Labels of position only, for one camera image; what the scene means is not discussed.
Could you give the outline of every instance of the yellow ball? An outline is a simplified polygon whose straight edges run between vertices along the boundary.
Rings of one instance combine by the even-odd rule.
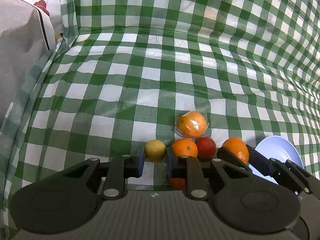
[[[159,140],[148,141],[144,146],[144,153],[148,161],[158,163],[165,155],[165,145]]]

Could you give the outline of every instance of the orange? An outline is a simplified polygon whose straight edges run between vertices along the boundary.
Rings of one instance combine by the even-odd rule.
[[[182,189],[186,186],[186,180],[181,178],[171,178],[169,179],[169,184],[172,188]]]
[[[171,148],[176,156],[188,155],[198,156],[198,148],[195,142],[189,139],[179,139],[172,143]]]
[[[207,129],[207,122],[202,114],[193,111],[180,116],[177,120],[177,127],[184,136],[199,138]]]
[[[231,153],[237,156],[243,163],[248,164],[249,152],[245,143],[236,137],[231,137],[226,140],[223,144]]]

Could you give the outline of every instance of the gray fabric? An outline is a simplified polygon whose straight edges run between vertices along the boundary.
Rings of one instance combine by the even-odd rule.
[[[39,12],[22,0],[0,0],[0,125],[25,74],[46,51]]]

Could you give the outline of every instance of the blue plate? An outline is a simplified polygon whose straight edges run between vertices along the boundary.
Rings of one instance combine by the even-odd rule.
[[[291,160],[303,168],[301,157],[296,148],[291,144],[291,142],[287,141],[281,136],[272,135],[264,138],[260,143],[258,143],[255,150],[261,153],[267,159],[275,158],[283,163],[286,160]],[[252,169],[253,174],[277,184],[273,178],[270,176],[263,176],[252,165],[249,165],[249,167]]]

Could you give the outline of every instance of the checkered tablecloth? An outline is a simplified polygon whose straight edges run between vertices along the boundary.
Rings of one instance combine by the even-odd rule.
[[[319,3],[61,0],[65,41],[42,66],[16,133],[6,133],[17,117],[10,110],[2,128],[15,138],[6,149],[6,236],[19,188],[92,156],[134,155],[152,139],[170,145],[175,116],[196,108],[218,147],[281,135],[319,178]],[[166,189],[165,163],[146,162],[127,183]]]

